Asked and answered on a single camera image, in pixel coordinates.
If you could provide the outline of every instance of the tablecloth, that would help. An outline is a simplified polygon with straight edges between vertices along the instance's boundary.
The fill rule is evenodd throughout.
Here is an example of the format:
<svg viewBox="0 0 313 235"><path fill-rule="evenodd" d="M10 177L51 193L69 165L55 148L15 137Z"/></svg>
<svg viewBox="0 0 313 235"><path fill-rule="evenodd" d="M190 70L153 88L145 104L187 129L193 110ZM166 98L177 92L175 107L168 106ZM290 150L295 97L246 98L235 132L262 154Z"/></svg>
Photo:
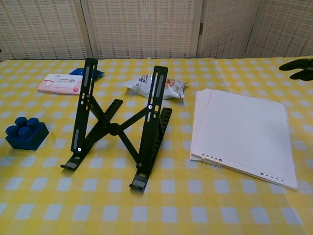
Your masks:
<svg viewBox="0 0 313 235"><path fill-rule="evenodd" d="M173 113L144 193L129 188L135 162L117 136L98 141L75 172L60 168L72 154L78 96L41 93L37 86L48 73L83 68L83 60L0 63L0 234L313 234L313 82L279 71L293 59L99 60L106 74L93 94L103 110L124 100L117 123L147 104L125 81L161 65L188 82L184 99L163 101ZM189 160L195 91L205 88L286 105L298 191ZM49 129L37 151L12 149L5 140L5 129L20 116L37 117ZM88 130L95 123L91 114ZM142 124L126 130L137 150Z"/></svg>

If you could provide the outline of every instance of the lined paper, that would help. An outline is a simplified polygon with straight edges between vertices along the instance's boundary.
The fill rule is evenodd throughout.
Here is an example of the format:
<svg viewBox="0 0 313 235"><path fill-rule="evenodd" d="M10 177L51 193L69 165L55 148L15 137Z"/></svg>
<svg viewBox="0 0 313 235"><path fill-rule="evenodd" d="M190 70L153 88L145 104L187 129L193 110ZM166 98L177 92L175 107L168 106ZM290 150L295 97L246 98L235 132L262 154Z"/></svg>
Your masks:
<svg viewBox="0 0 313 235"><path fill-rule="evenodd" d="M297 189L285 106L217 90L207 97L195 113L202 122L194 124L191 156Z"/></svg>
<svg viewBox="0 0 313 235"><path fill-rule="evenodd" d="M203 91L199 91L196 93L196 104L195 104L195 111L194 111L194 123L192 127L192 137L191 137L191 149L193 148L196 140L196 136L199 132L201 127L202 119L205 114L205 108L208 105L208 101L210 100L210 96L212 94L211 89L205 89ZM195 161L202 160L201 157L192 154L190 149L190 159Z"/></svg>

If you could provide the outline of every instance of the laptop stand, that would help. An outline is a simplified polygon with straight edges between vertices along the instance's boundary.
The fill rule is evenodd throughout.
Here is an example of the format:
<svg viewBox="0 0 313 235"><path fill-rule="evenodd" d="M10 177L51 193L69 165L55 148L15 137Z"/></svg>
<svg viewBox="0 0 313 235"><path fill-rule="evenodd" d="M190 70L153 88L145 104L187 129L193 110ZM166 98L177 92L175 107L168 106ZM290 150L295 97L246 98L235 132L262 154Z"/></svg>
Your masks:
<svg viewBox="0 0 313 235"><path fill-rule="evenodd" d="M76 170L98 140L107 134L119 136L136 162L137 172L130 187L144 191L172 113L170 108L163 108L160 112L168 69L161 66L154 67L147 106L120 125L111 123L110 120L123 101L115 99L109 108L103 112L92 95L93 74L96 74L97 64L96 59L86 59L71 144L73 155L61 167ZM98 122L86 136L89 111L92 111ZM145 121L138 153L124 130L142 117L145 117Z"/></svg>

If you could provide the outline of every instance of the snack bag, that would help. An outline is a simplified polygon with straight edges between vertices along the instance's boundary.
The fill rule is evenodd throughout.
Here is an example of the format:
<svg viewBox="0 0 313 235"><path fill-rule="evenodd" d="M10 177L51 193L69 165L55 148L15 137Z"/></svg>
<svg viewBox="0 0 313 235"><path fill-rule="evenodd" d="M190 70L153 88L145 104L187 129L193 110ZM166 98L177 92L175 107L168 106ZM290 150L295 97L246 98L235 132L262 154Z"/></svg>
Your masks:
<svg viewBox="0 0 313 235"><path fill-rule="evenodd" d="M142 95L144 97L149 97L152 74L147 74L138 78L134 78L131 81L127 81L123 84L124 87L131 89L136 94ZM166 84L164 89L163 99L169 98L184 98L183 88L187 83L176 81L170 77L166 78ZM153 87L153 93L156 87L156 81Z"/></svg>

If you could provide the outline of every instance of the woven screen panel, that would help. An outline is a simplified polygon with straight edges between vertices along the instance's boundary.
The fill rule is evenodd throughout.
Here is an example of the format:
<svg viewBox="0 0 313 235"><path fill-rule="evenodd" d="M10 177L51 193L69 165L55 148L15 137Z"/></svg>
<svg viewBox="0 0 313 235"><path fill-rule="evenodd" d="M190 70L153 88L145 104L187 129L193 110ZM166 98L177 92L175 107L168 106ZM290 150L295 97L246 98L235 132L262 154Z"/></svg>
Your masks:
<svg viewBox="0 0 313 235"><path fill-rule="evenodd" d="M98 56L195 57L201 6L202 0L88 0Z"/></svg>
<svg viewBox="0 0 313 235"><path fill-rule="evenodd" d="M207 0L198 57L243 57L260 0Z"/></svg>
<svg viewBox="0 0 313 235"><path fill-rule="evenodd" d="M249 57L313 55L313 0L267 0Z"/></svg>
<svg viewBox="0 0 313 235"><path fill-rule="evenodd" d="M0 8L0 59L87 56L74 0L2 0Z"/></svg>

